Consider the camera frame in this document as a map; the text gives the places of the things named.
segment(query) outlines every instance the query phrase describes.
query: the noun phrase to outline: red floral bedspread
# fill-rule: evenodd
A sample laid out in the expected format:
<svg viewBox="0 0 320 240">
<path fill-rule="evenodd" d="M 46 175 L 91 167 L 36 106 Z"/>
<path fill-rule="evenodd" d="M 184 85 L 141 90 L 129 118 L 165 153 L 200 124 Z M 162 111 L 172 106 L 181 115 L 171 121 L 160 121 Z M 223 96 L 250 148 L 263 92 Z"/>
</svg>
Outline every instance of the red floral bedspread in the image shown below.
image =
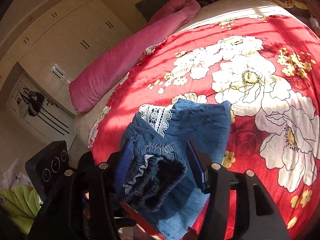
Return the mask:
<svg viewBox="0 0 320 240">
<path fill-rule="evenodd" d="M 295 237 L 320 200 L 319 43 L 304 24 L 285 16 L 173 34 L 146 50 L 92 127 L 88 146 L 95 161 L 106 161 L 119 149 L 142 104 L 228 100 L 233 123 L 222 164 L 237 172 L 254 170 Z M 234 195 L 230 210 L 234 218 Z M 198 231 L 204 212 L 193 225 Z M 230 219 L 226 238 L 232 227 Z"/>
</svg>

